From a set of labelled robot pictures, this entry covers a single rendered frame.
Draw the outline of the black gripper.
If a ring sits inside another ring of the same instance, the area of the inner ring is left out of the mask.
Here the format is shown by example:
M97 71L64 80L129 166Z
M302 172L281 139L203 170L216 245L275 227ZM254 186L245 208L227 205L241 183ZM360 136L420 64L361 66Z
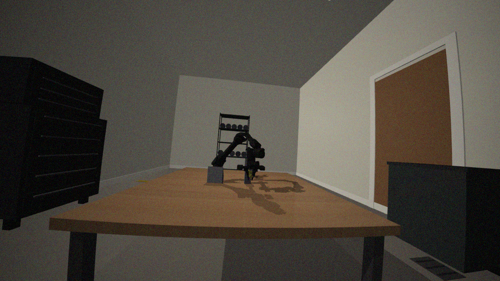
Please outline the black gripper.
M248 173L248 169L249 169L249 167L248 167L248 159L250 159L250 161L253 161L253 159L255 159L255 158L247 158L247 167L243 166L242 164L238 164L238 165L237 165L237 170L242 170L242 169L244 169L244 171L246 172L246 174L247 174L247 176L248 176L248 180L249 180L249 173ZM253 176L253 178L254 178L254 176L255 176L255 173L258 171L258 169L260 169L261 171L264 171L264 170L265 170L265 167L264 167L263 165L260 165L259 167L257 167L257 169L253 169L253 170L252 170L252 176ZM253 178L252 178L252 179L253 179Z

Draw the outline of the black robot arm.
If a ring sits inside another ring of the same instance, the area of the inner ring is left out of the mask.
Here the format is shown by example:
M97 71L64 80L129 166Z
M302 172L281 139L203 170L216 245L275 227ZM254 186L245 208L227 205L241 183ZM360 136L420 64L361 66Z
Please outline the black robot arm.
M246 138L244 138L244 136ZM250 146L253 148L251 149L248 147L245 149L248 151L248 158L264 158L265 156L265 149L261 148L261 144L254 138L252 138L249 133L237 133L234 137L233 142L230 144L230 146L227 147L227 149L223 152L223 154L217 155L215 159L211 162L213 167L223 167L224 162L226 162L226 157L235 149L235 147L242 142L246 142L246 140L249 141ZM249 169L257 169L259 167L259 161L250 161L248 159L248 167Z

